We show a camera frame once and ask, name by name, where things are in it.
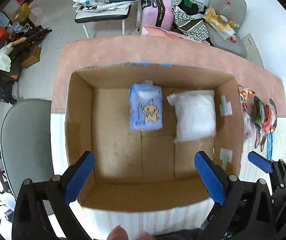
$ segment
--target white plastic bag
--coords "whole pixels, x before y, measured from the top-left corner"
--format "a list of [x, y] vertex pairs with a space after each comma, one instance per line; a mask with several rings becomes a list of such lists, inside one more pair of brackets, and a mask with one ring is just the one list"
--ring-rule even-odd
[[216, 134], [213, 90], [193, 90], [167, 96], [177, 118], [174, 143], [195, 141]]

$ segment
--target cardboard box on floor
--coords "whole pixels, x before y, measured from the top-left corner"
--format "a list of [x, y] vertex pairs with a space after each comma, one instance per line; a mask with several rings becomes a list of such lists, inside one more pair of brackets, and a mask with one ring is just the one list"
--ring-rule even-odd
[[28, 48], [27, 51], [24, 51], [22, 54], [22, 58], [24, 59], [21, 62], [21, 66], [24, 68], [29, 68], [35, 63], [38, 63], [40, 61], [40, 54], [41, 54], [41, 48], [34, 44]]
[[[130, 130], [129, 87], [152, 80], [163, 94], [163, 129]], [[174, 144], [176, 116], [166, 96], [186, 90], [213, 89], [216, 136]], [[221, 96], [232, 115], [221, 116]], [[78, 201], [83, 207], [125, 212], [157, 211], [186, 206], [208, 197], [194, 168], [204, 150], [218, 165], [221, 149], [232, 151], [228, 174], [239, 175], [243, 116], [235, 77], [202, 68], [160, 65], [89, 67], [71, 75], [66, 107], [66, 145], [70, 164], [85, 150], [95, 168]]]

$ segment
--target blue gripper pad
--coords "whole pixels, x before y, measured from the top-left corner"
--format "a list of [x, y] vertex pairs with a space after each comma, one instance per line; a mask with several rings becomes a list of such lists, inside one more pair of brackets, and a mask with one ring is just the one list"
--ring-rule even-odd
[[263, 156], [257, 154], [256, 152], [250, 152], [247, 157], [251, 163], [253, 163], [256, 167], [260, 168], [265, 173], [272, 173], [274, 171], [272, 162], [266, 160]]
[[225, 201], [225, 190], [222, 182], [216, 176], [208, 162], [197, 152], [194, 157], [194, 166], [205, 184], [214, 202], [223, 205]]
[[89, 152], [87, 157], [80, 164], [79, 168], [76, 170], [73, 177], [70, 179], [67, 186], [65, 187], [64, 200], [67, 204], [76, 201], [83, 185], [85, 184], [91, 171], [94, 168], [94, 164], [94, 154], [92, 152]]

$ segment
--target black and white bag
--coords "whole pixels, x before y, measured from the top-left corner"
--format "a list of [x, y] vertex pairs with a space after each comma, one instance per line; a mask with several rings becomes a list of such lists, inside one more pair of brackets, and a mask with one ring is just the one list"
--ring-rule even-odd
[[202, 18], [207, 7], [196, 0], [189, 0], [193, 6], [197, 6], [197, 14], [188, 15], [179, 5], [183, 0], [176, 0], [172, 3], [172, 11], [174, 15], [174, 24], [186, 36], [196, 40], [204, 41], [209, 37], [209, 32]]

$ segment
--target pink cloth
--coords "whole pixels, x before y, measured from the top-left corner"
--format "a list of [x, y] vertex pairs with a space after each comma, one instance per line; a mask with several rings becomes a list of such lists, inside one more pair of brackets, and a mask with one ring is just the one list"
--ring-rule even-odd
[[[237, 82], [255, 91], [265, 103], [272, 98], [277, 116], [286, 117], [286, 100], [282, 81], [248, 60], [212, 46], [185, 39], [173, 40], [149, 35], [121, 35], [84, 39], [66, 44], [57, 67], [53, 88], [52, 113], [64, 113], [71, 74], [77, 69], [126, 62], [168, 63], [201, 67], [233, 74]], [[248, 98], [247, 108], [254, 104]]]
[[182, 41], [193, 41], [197, 43], [201, 43], [204, 45], [210, 45], [207, 41], [196, 41], [194, 39], [191, 39], [190, 37], [176, 33], [171, 31], [166, 31], [162, 28], [156, 27], [156, 26], [150, 26], [150, 25], [144, 25], [142, 27], [142, 33], [141, 35], [152, 35], [152, 36], [160, 36], [160, 37], [168, 37], [174, 40], [182, 40]]

